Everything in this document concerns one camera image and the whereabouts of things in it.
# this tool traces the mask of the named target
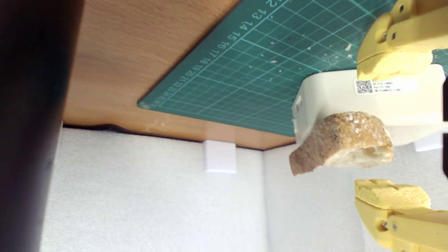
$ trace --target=wooden surface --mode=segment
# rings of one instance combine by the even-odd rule
[[[291,137],[144,110],[137,101],[237,0],[87,0],[64,122],[268,149]]]

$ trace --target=ruler numbers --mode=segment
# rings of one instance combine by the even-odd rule
[[[266,2],[266,7],[269,9],[274,9],[278,3],[281,3],[283,0],[268,0]],[[253,12],[251,16],[247,18],[247,20],[241,21],[241,25],[239,27],[235,27],[235,31],[231,32],[224,38],[221,42],[216,45],[216,48],[210,50],[208,52],[208,57],[204,57],[195,65],[191,67],[191,70],[188,70],[184,73],[167,91],[161,94],[154,102],[151,103],[151,108],[158,106],[163,103],[163,101],[169,97],[173,93],[175,93],[180,87],[185,85],[192,78],[196,77],[200,71],[205,69],[207,65],[209,65],[216,57],[220,56],[222,53],[227,51],[228,48],[232,47],[241,36],[244,36],[246,33],[250,32],[251,29],[261,20],[265,18],[267,14],[267,9],[257,9],[257,11]]]

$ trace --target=dark object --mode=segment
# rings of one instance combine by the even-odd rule
[[[444,105],[443,111],[444,111],[444,122],[448,122],[448,78],[445,80],[444,87],[443,87],[443,98],[442,103]],[[445,176],[448,178],[448,134],[444,134],[443,139],[443,152],[442,152],[442,165],[444,168]]]
[[[83,3],[0,0],[0,251],[39,251]]]
[[[444,134],[444,149],[442,155],[442,166],[444,168],[445,176],[448,178],[448,134]]]

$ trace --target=grid lines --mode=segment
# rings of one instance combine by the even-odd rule
[[[322,71],[355,69],[365,33],[394,4],[243,0],[138,105],[294,136],[291,106],[302,81]],[[198,65],[207,58],[207,65]],[[448,53],[435,51],[434,62],[448,65]],[[193,74],[192,67],[200,70]]]

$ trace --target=qr code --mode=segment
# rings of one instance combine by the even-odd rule
[[[356,80],[356,93],[357,94],[372,94],[372,81],[360,81]]]

